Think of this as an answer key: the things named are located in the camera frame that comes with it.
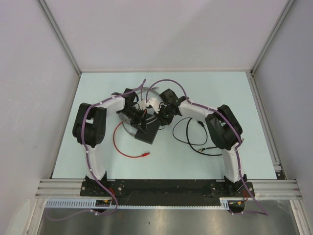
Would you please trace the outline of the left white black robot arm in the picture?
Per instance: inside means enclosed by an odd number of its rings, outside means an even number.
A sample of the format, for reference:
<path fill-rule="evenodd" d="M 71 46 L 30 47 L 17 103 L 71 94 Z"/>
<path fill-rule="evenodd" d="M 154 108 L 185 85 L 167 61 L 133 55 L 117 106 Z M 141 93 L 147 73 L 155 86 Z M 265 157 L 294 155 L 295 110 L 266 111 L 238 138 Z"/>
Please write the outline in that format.
<path fill-rule="evenodd" d="M 85 149 L 89 171 L 87 176 L 94 180 L 91 190 L 96 195 L 104 195 L 108 190 L 108 183 L 102 180 L 106 175 L 104 163 L 96 156 L 96 147 L 105 137 L 107 117 L 114 113 L 122 113 L 130 120 L 132 127 L 147 133 L 147 109 L 136 108 L 135 97 L 135 92 L 125 95 L 114 93 L 99 103 L 93 105 L 82 103 L 79 106 L 72 134 Z"/>

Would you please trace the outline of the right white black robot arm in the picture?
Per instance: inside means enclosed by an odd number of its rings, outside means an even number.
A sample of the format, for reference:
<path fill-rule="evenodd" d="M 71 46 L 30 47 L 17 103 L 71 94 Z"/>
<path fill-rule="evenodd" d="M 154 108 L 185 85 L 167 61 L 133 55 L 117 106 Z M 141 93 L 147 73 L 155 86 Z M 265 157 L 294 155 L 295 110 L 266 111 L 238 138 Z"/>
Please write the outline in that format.
<path fill-rule="evenodd" d="M 170 124 L 174 116 L 190 117 L 206 124 L 213 144 L 222 153 L 226 192 L 230 196 L 238 196 L 243 191 L 246 175 L 239 157 L 243 130 L 227 105 L 207 107 L 185 96 L 178 98 L 171 89 L 161 93 L 159 98 L 148 99 L 146 104 L 153 108 L 162 125 Z"/>

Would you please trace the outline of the black network switch box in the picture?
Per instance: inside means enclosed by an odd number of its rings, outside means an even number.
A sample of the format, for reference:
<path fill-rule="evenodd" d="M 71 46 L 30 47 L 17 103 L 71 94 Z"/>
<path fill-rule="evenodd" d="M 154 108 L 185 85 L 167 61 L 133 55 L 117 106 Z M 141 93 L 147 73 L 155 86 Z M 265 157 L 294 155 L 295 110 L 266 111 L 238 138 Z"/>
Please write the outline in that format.
<path fill-rule="evenodd" d="M 134 138 L 144 143 L 153 144 L 155 137 L 158 133 L 160 122 L 158 120 L 147 125 L 147 133 L 137 131 Z"/>

